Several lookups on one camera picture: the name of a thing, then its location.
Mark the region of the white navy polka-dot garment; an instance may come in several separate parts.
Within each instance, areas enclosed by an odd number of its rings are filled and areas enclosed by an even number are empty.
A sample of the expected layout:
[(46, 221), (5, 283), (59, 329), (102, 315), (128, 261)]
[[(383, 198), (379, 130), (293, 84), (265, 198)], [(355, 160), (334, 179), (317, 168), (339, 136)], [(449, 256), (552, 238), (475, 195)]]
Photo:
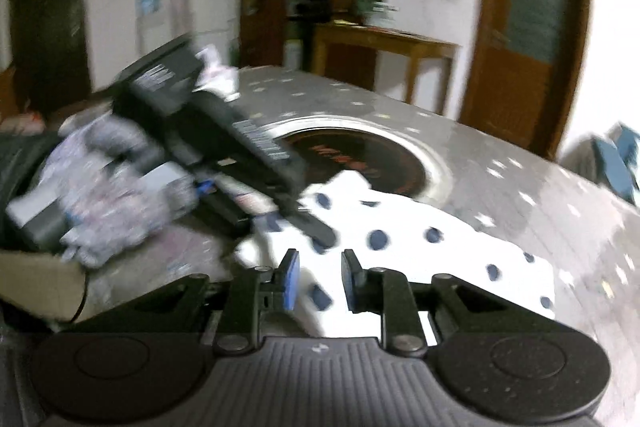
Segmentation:
[(255, 221), (255, 233), (235, 251), (241, 265), (275, 267), (288, 249), (299, 252), (294, 315), (319, 337), (371, 337), (380, 332), (377, 315), (349, 311), (342, 282), (342, 252), (353, 251), (363, 268), (392, 269), (416, 283), (448, 273), (498, 297), (552, 319), (554, 271), (549, 261), (474, 230), (431, 205), (373, 190), (345, 170), (329, 182), (309, 185), (302, 203), (334, 231), (324, 248), (275, 211)]

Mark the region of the round black induction cooktop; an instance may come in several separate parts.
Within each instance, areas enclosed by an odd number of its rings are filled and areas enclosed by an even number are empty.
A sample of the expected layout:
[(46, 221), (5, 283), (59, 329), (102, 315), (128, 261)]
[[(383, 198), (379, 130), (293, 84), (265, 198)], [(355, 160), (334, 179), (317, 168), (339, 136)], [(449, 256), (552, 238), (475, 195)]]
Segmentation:
[(283, 141), (306, 162), (306, 183), (326, 183), (343, 170), (355, 170), (373, 190), (418, 196), (427, 188), (422, 162), (395, 141), (372, 132), (311, 129)]

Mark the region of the white refrigerator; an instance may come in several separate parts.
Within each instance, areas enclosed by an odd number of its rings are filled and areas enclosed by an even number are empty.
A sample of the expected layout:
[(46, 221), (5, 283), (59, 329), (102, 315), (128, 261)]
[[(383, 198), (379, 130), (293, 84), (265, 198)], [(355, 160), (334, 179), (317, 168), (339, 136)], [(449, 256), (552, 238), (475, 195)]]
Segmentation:
[(229, 63), (232, 41), (231, 0), (182, 0), (186, 30), (198, 50), (214, 46), (224, 64)]

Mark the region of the wooden side table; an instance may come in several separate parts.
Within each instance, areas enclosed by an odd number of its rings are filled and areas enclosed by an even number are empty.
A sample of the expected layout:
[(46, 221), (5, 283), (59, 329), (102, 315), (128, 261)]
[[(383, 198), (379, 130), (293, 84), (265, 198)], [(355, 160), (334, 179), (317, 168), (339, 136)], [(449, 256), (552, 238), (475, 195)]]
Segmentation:
[(454, 77), (454, 61), (460, 46), (432, 37), (410, 34), (398, 29), (347, 25), (337, 22), (321, 24), (314, 33), (314, 54), (311, 72), (326, 77), (326, 64), (332, 46), (349, 46), (372, 51), (375, 56), (395, 55), (406, 60), (407, 68), (402, 84), (402, 101), (416, 103), (419, 72), (423, 61), (440, 62), (440, 80), (435, 90), (435, 113), (445, 115), (446, 104)]

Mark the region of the grey star-pattern tablecloth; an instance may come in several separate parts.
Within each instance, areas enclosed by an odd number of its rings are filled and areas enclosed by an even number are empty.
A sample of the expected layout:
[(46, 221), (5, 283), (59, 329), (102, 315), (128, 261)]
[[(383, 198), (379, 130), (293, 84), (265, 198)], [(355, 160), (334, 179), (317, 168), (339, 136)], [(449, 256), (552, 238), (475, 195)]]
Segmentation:
[(448, 273), (407, 279), (424, 355), (386, 352), (381, 323), (371, 337), (270, 339), (218, 369), (205, 424), (638, 424), (636, 207), (492, 136), (313, 75), (249, 69), (240, 92), (231, 105), (290, 150), (285, 135), (311, 129), (367, 131), (407, 147), (430, 181), (406, 197), (549, 261), (555, 316)]

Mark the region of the cardboard box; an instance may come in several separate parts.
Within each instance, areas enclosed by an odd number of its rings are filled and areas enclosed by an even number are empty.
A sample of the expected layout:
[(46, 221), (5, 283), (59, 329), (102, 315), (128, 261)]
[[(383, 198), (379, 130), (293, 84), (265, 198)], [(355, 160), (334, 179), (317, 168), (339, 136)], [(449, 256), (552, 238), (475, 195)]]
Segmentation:
[(51, 254), (1, 251), (1, 299), (35, 317), (73, 322), (87, 299), (88, 277), (78, 263)]

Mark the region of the blue sofa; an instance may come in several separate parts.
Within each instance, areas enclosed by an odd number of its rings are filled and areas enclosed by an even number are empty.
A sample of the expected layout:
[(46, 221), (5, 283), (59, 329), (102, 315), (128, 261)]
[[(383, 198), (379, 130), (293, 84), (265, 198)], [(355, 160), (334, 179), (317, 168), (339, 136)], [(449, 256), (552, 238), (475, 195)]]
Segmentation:
[(586, 136), (560, 165), (639, 206), (639, 133), (624, 124), (616, 124), (607, 135)]

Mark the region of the brown wooden door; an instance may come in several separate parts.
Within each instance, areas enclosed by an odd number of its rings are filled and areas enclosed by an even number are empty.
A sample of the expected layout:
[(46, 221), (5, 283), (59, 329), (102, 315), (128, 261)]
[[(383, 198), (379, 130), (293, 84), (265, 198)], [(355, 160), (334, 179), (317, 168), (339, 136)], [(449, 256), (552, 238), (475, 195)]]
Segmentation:
[(482, 0), (459, 116), (551, 159), (584, 58), (591, 0)]

